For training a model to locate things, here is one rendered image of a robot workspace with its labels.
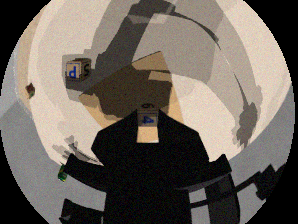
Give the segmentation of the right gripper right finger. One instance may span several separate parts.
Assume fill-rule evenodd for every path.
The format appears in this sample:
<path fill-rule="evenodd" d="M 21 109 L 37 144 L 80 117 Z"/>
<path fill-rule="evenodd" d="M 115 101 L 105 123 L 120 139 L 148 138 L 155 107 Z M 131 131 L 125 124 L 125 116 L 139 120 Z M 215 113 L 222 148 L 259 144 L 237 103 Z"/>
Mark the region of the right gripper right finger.
<path fill-rule="evenodd" d="M 162 112 L 161 109 L 158 109 L 157 133 L 158 143 L 168 143 L 168 141 L 201 140 L 200 133 L 194 131 L 194 129 L 188 127 L 188 125 L 172 119 L 172 117 Z"/>

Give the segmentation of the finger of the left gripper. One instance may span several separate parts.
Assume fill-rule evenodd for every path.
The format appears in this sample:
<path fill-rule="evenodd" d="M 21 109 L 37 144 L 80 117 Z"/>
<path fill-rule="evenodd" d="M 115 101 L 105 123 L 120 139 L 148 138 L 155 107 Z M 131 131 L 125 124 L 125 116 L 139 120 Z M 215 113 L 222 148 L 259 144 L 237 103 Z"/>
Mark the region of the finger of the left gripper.
<path fill-rule="evenodd" d="M 72 201 L 68 200 L 68 198 L 65 198 L 63 210 L 61 210 L 61 218 L 64 218 L 64 220 L 69 220 L 69 217 L 71 217 L 72 212 Z"/>

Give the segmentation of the green soda can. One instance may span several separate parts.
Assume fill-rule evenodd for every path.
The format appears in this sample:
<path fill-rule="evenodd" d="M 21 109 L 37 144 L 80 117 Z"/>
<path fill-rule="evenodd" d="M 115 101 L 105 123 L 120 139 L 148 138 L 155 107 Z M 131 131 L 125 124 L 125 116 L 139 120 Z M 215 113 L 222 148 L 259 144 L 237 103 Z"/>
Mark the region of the green soda can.
<path fill-rule="evenodd" d="M 67 176 L 68 176 L 67 173 L 64 172 L 64 167 L 65 167 L 65 165 L 61 165 L 59 175 L 57 175 L 57 179 L 59 179 L 61 181 L 67 180 Z"/>

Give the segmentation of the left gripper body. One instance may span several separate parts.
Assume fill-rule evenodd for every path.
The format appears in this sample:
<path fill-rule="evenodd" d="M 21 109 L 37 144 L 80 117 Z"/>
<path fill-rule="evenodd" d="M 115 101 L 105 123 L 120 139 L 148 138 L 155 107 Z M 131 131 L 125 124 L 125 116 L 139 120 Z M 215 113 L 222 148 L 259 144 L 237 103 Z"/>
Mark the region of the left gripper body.
<path fill-rule="evenodd" d="M 102 210 L 85 208 L 72 202 L 71 218 L 68 221 L 76 222 L 76 224 L 101 224 L 101 218 L 104 218 L 102 216 L 104 216 Z"/>

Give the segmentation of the tan flat mat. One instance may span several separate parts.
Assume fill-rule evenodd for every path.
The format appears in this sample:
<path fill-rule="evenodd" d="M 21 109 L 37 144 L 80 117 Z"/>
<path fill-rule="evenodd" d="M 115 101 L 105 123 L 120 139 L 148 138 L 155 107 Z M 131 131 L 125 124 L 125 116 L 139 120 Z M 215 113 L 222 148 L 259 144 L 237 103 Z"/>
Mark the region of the tan flat mat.
<path fill-rule="evenodd" d="M 180 103 L 162 52 L 153 53 L 98 81 L 78 100 L 102 129 L 124 119 L 138 108 L 138 101 L 157 101 L 158 109 L 182 120 Z M 138 127 L 137 143 L 157 139 L 157 128 Z"/>

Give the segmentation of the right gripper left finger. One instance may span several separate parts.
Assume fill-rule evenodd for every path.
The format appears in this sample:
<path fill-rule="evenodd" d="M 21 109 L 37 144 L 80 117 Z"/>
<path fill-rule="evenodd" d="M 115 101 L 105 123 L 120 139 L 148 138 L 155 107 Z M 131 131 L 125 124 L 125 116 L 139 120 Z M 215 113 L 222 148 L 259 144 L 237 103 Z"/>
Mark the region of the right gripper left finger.
<path fill-rule="evenodd" d="M 109 127 L 98 131 L 96 139 L 120 140 L 126 141 L 126 143 L 137 143 L 137 135 L 138 117 L 136 109 L 136 111 L 133 111 L 130 115 L 124 117 L 124 119 L 118 120 L 116 123 L 110 124 Z"/>

